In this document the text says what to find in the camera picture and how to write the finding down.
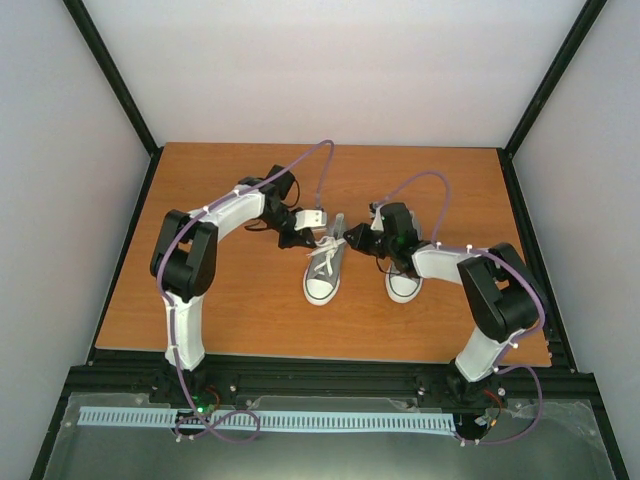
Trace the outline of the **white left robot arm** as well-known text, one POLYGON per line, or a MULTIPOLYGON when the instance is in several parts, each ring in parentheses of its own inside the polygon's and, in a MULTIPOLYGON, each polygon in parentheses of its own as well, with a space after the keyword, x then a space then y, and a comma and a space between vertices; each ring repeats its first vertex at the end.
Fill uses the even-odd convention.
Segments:
POLYGON ((244 223, 258 220, 278 233, 281 249, 315 246, 310 228, 296 228, 301 209, 285 202, 297 186, 291 171, 275 165, 267 178, 246 177, 209 205, 165 215, 150 271, 165 305, 165 357, 180 369, 172 388, 184 401, 197 402, 208 390, 207 376, 196 368, 205 357, 203 303, 215 278, 218 243, 244 223))

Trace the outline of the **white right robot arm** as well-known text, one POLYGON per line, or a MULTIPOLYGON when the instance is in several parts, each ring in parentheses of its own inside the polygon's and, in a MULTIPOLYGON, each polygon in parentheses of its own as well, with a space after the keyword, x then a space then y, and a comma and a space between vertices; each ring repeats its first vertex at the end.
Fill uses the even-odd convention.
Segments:
POLYGON ((475 327, 453 360, 453 378, 462 383, 495 373, 505 352, 545 313, 546 297, 511 244, 443 247, 422 237, 415 214, 403 203, 376 209, 371 223, 346 231, 344 239, 355 251, 390 261, 385 286, 396 303, 415 299, 425 280, 463 288, 475 327))

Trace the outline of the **grey sneaker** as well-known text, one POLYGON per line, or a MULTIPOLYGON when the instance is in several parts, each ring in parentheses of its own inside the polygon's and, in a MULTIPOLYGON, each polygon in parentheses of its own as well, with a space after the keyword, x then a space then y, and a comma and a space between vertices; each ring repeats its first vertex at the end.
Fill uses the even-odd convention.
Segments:
POLYGON ((395 202, 382 208, 386 252, 390 258, 385 273, 385 286, 389 297, 404 304, 420 292, 422 278, 412 263, 413 253, 423 244, 421 227, 404 203, 395 202))
POLYGON ((345 215, 338 213, 326 234, 316 242, 315 249, 308 255, 309 264, 304 273, 303 293, 312 305, 326 305, 339 289, 347 247, 344 239, 346 230, 345 215))

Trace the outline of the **white shoelace of sneaker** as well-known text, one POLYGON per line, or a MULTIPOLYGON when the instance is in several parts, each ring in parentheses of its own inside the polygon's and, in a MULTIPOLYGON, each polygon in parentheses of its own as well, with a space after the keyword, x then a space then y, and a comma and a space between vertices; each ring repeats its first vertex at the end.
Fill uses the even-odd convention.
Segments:
POLYGON ((307 255, 310 260, 306 276, 333 281, 339 273, 346 247, 344 238, 324 236, 316 243, 316 248, 307 255))

